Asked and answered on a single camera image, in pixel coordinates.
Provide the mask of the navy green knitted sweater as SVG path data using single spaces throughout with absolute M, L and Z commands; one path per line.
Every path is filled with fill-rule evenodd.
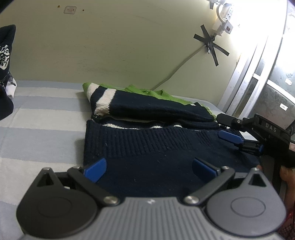
M 204 185 L 195 159 L 248 172 L 257 157 L 218 137 L 219 124 L 198 103 L 181 104 L 149 95 L 84 83 L 91 105 L 84 165 L 105 159 L 98 185 L 119 198 L 183 198 Z

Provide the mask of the blue white striped bedsheet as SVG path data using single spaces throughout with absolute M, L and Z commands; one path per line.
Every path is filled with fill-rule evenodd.
M 48 81 L 19 81 L 13 103 L 13 113 L 1 120 L 1 239 L 20 239 L 22 231 L 16 220 L 16 205 L 42 167 L 62 172 L 76 164 L 83 164 L 86 121 L 91 108 L 85 93 L 76 83 Z M 222 141 L 209 147 L 221 157 L 221 145 L 228 159 L 222 163 L 234 166 L 239 172 L 248 170 L 258 160 Z M 148 212 L 143 232 L 138 224 L 130 223 L 131 230 L 118 225 L 106 236 L 111 239 L 157 239 L 160 224 L 151 222 L 155 212 Z

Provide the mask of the black tape cross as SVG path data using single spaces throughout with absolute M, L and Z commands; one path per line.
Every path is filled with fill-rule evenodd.
M 195 34 L 194 39 L 198 40 L 199 42 L 202 42 L 206 46 L 207 52 L 209 54 L 211 54 L 212 57 L 213 57 L 215 66 L 218 66 L 219 63 L 218 63 L 218 59 L 217 59 L 217 56 L 216 56 L 215 49 L 222 52 L 226 56 L 229 56 L 230 53 L 228 51 L 226 51 L 225 49 L 223 49 L 222 47 L 220 47 L 219 45 L 214 43 L 215 36 L 210 35 L 204 25 L 201 25 L 200 28 L 201 28 L 202 33 L 203 33 L 204 36 L 202 37 L 200 35 Z

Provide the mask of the black printed garment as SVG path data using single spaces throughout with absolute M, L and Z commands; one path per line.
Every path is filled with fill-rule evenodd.
M 10 60 L 16 26 L 1 27 L 1 120 L 13 112 L 13 102 L 6 93 L 6 86 L 13 81 L 10 74 Z

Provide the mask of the aluminium window frame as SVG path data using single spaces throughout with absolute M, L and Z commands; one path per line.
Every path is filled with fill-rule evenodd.
M 260 114 L 286 128 L 294 120 L 294 3 L 260 12 L 254 46 L 243 54 L 217 107 L 236 117 Z

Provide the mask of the white wall socket adapter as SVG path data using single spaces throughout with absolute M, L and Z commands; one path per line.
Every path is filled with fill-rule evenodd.
M 212 27 L 214 36 L 222 36 L 223 33 L 230 34 L 233 26 L 231 23 L 233 7 L 231 1 L 209 0 L 209 8 L 216 10 L 216 21 Z

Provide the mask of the small wall sticker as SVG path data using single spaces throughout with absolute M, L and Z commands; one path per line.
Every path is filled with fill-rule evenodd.
M 66 6 L 63 13 L 73 15 L 75 14 L 76 10 L 77 10 L 76 6 Z

